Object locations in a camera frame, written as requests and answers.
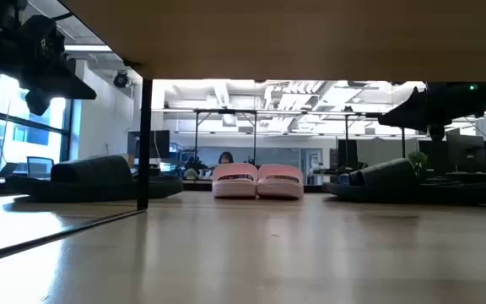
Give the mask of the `round black ceiling device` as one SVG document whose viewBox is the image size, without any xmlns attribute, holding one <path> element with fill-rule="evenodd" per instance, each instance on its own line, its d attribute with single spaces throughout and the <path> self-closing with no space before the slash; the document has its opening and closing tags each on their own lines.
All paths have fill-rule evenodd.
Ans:
<svg viewBox="0 0 486 304">
<path fill-rule="evenodd" d="M 118 71 L 113 79 L 113 84 L 120 89 L 126 88 L 130 84 L 127 71 Z"/>
</svg>

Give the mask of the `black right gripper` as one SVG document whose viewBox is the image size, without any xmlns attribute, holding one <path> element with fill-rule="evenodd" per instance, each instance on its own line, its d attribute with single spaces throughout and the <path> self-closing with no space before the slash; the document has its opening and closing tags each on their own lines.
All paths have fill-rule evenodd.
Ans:
<svg viewBox="0 0 486 304">
<path fill-rule="evenodd" d="M 413 88 L 400 106 L 378 118 L 381 125 L 426 131 L 445 126 L 458 117 L 481 117 L 486 112 L 486 82 L 426 82 L 426 90 Z"/>
</svg>

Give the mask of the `black monitor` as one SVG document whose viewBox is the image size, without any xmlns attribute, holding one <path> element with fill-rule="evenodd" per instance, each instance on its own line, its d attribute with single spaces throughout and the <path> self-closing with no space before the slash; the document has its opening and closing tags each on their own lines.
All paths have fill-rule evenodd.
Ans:
<svg viewBox="0 0 486 304">
<path fill-rule="evenodd" d="M 131 131 L 127 134 L 127 153 L 136 159 L 140 155 L 140 132 Z M 170 131 L 151 130 L 149 132 L 149 157 L 151 159 L 167 159 L 170 157 Z"/>
<path fill-rule="evenodd" d="M 446 142 L 449 160 L 456 171 L 484 171 L 486 159 L 483 137 L 448 134 Z"/>
</svg>

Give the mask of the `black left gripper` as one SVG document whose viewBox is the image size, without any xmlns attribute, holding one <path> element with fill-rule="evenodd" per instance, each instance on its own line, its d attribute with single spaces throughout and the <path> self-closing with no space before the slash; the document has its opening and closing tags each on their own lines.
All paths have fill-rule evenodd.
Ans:
<svg viewBox="0 0 486 304">
<path fill-rule="evenodd" d="M 19 28 L 21 42 L 18 80 L 27 89 L 26 101 L 46 101 L 53 97 L 94 99 L 97 94 L 66 67 L 65 37 L 57 22 L 34 15 Z"/>
</svg>

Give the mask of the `wooden shelf with black legs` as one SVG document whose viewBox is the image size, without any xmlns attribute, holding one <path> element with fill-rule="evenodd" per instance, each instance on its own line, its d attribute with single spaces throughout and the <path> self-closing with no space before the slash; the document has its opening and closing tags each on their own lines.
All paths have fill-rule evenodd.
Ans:
<svg viewBox="0 0 486 304">
<path fill-rule="evenodd" d="M 486 82 L 486 0 L 57 0 L 154 79 Z"/>
</svg>

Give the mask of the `green potted plant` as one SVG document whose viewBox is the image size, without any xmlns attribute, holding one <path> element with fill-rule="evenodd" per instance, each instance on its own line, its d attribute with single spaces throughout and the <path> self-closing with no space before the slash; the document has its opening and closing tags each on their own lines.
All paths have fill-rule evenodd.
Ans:
<svg viewBox="0 0 486 304">
<path fill-rule="evenodd" d="M 424 152 L 414 151 L 408 155 L 408 161 L 413 169 L 419 174 L 426 170 L 428 165 L 428 156 Z"/>
</svg>

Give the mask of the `laptop screen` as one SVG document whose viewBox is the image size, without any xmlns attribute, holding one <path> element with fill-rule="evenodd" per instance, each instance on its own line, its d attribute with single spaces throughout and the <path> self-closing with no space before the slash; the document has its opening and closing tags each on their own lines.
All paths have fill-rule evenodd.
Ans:
<svg viewBox="0 0 486 304">
<path fill-rule="evenodd" d="M 27 176 L 34 179 L 49 180 L 54 160 L 46 157 L 28 156 Z"/>
</svg>

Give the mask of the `black metal rig frame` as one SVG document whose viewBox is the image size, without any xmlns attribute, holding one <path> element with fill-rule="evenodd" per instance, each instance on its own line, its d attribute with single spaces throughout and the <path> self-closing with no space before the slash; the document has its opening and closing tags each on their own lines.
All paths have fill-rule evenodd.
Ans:
<svg viewBox="0 0 486 304">
<path fill-rule="evenodd" d="M 257 165 L 257 110 L 245 110 L 245 109 L 229 109 L 229 108 L 216 108 L 216 109 L 192 109 L 191 110 L 195 114 L 195 132 L 194 132 L 194 153 L 193 158 L 197 160 L 197 149 L 198 149 L 198 129 L 201 121 L 199 120 L 201 113 L 207 113 L 207 116 L 204 117 L 203 120 L 207 119 L 210 114 L 215 113 L 219 115 L 230 114 L 236 115 L 241 114 L 243 115 L 253 126 L 253 156 L 251 158 L 252 164 Z M 246 115 L 253 115 L 254 120 L 251 121 Z"/>
</svg>

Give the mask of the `black slide sandal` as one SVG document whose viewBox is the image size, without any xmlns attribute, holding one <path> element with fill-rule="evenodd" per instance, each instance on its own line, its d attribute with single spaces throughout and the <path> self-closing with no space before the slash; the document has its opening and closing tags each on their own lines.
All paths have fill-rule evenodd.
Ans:
<svg viewBox="0 0 486 304">
<path fill-rule="evenodd" d="M 138 198 L 138 178 L 121 155 L 60 162 L 48 180 L 12 175 L 8 189 L 35 203 L 86 203 Z"/>
<path fill-rule="evenodd" d="M 424 182 L 404 158 L 343 173 L 335 182 L 325 182 L 322 188 L 339 200 L 352 203 L 486 204 L 486 181 L 430 178 Z"/>
</svg>

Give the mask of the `long ceiling light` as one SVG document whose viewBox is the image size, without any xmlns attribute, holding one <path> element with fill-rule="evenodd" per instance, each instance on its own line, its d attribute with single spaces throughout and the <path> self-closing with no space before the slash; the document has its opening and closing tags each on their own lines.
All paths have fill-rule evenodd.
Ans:
<svg viewBox="0 0 486 304">
<path fill-rule="evenodd" d="M 112 52 L 106 45 L 65 45 L 66 52 Z"/>
</svg>

